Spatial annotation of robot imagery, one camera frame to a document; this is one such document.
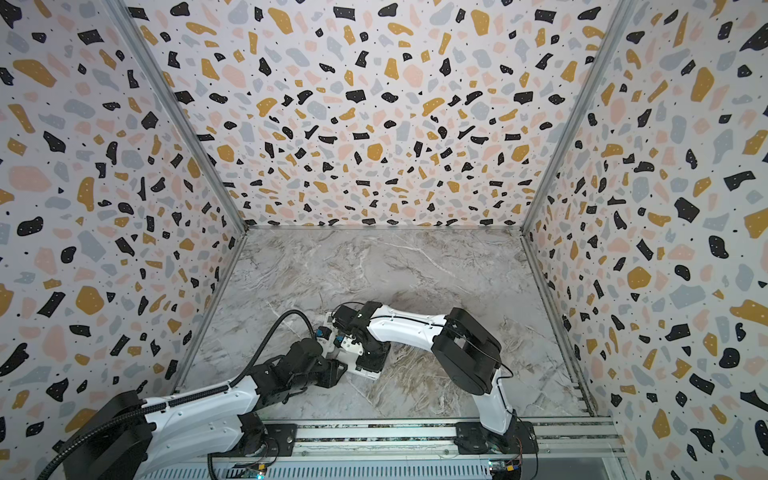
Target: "side wall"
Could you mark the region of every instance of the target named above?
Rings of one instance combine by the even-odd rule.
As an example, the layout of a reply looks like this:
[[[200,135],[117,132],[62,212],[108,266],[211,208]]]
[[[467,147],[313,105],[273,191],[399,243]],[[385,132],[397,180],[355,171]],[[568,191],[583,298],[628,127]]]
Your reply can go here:
[[[638,2],[530,232],[638,478],[768,478],[766,22]]]
[[[519,223],[614,8],[127,3],[259,225]]]
[[[2,2],[0,477],[169,393],[235,230],[98,2]]]

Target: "robotic arm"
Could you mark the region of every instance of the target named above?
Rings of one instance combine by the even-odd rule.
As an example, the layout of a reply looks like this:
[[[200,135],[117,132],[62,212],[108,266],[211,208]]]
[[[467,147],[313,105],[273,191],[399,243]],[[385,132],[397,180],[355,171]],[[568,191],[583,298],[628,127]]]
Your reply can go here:
[[[498,384],[508,378],[499,370],[498,341],[459,308],[429,316],[368,302],[359,310],[340,306],[315,338],[295,342],[287,354],[247,367],[234,380],[144,400],[132,391],[115,396],[60,447],[38,479],[62,462],[67,478],[128,480],[209,453],[248,455],[266,441],[257,410],[310,385],[331,388],[348,368],[378,378],[390,342],[432,351],[451,380],[472,394],[482,426],[505,450],[514,413]]]

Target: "marble floor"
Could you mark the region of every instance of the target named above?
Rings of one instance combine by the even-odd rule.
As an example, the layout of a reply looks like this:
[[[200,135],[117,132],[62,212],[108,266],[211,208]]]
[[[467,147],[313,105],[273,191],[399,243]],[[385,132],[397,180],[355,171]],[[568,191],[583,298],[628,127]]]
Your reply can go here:
[[[521,241],[507,230],[251,230],[182,391],[235,376],[274,320],[302,310],[319,325],[341,302],[377,300],[398,310],[470,312],[502,345],[515,371],[504,387],[521,416],[587,415],[568,377]],[[275,332],[260,360],[306,335],[298,317]],[[349,373],[312,386],[265,419],[477,416],[435,357],[393,344],[381,377]]]

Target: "white arm segment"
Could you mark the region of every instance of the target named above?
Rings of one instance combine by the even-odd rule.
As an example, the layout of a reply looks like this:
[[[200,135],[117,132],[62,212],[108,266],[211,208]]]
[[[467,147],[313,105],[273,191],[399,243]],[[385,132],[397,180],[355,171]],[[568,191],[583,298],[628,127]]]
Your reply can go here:
[[[382,305],[371,316],[368,331],[380,342],[398,342],[424,350],[432,350],[435,336],[445,325],[445,315],[422,315],[395,310]],[[501,370],[493,375],[493,390],[484,395],[473,395],[480,412],[480,423],[488,430],[503,435],[512,420],[507,410],[506,396],[499,381]]]
[[[151,397],[147,399],[147,405],[204,392],[230,381],[184,394]],[[256,383],[250,376],[246,376],[237,386],[224,393],[146,415],[147,423],[154,422],[157,428],[152,432],[147,459],[139,465],[136,478],[188,458],[230,450],[243,436],[237,416],[252,411],[258,400]]]

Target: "terrazzo pattern wall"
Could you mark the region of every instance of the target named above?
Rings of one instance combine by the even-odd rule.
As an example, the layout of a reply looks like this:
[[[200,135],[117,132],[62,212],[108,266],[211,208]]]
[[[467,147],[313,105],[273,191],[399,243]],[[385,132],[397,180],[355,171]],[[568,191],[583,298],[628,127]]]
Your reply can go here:
[[[253,225],[519,223],[614,7],[128,4]]]
[[[0,15],[0,478],[35,478],[168,393],[236,233],[101,4]]]
[[[768,478],[766,22],[638,2],[530,232],[638,478]]]

